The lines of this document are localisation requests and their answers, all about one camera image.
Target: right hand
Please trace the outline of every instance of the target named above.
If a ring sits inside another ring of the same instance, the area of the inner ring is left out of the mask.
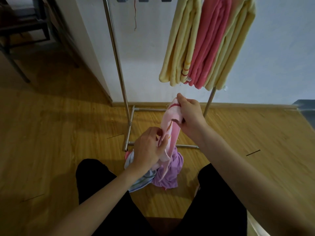
[[[177,100],[181,105],[181,113],[184,123],[177,123],[181,130],[196,143],[200,130],[209,127],[202,115],[200,104],[195,99],[187,99],[181,93],[177,94]]]

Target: knee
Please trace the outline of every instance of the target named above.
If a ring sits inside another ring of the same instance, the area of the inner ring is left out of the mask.
[[[93,171],[101,165],[103,164],[97,159],[84,159],[79,163],[77,167],[76,175],[84,173],[84,172]]]

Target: light pink towel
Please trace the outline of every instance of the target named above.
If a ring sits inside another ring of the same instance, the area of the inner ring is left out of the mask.
[[[175,148],[180,131],[180,127],[178,126],[178,124],[173,122],[172,120],[177,120],[178,122],[183,121],[181,106],[180,103],[177,101],[177,98],[175,98],[171,102],[168,109],[163,115],[161,122],[161,129],[163,131],[163,134],[161,137],[158,137],[158,140],[156,142],[157,146],[159,146],[166,135],[168,135],[169,137],[165,151],[162,155],[160,155],[159,161],[151,168],[152,170],[156,170],[160,166],[163,166],[163,174],[159,179],[159,182],[164,178],[165,174],[168,171],[168,165],[171,163],[170,159],[172,157],[172,153]]]
[[[207,80],[213,60],[220,46],[229,17],[232,0],[204,0],[194,54],[186,81],[201,89]]]

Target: hand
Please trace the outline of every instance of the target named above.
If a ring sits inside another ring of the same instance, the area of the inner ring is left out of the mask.
[[[181,93],[177,94],[177,100],[181,105],[181,113],[184,123],[177,123],[181,130],[196,143],[200,130],[209,127],[202,115],[200,104],[197,100],[187,99]]]
[[[162,136],[162,129],[149,127],[136,141],[134,147],[134,160],[130,164],[136,169],[139,178],[159,160],[167,146],[168,136],[166,135],[159,147],[156,146],[157,135]]]

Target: left hand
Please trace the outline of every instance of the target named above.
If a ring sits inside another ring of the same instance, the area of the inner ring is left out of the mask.
[[[161,145],[156,146],[157,135],[162,135],[159,127],[149,127],[136,141],[134,147],[134,160],[130,164],[139,177],[142,177],[159,160],[167,146],[168,136],[165,136]]]

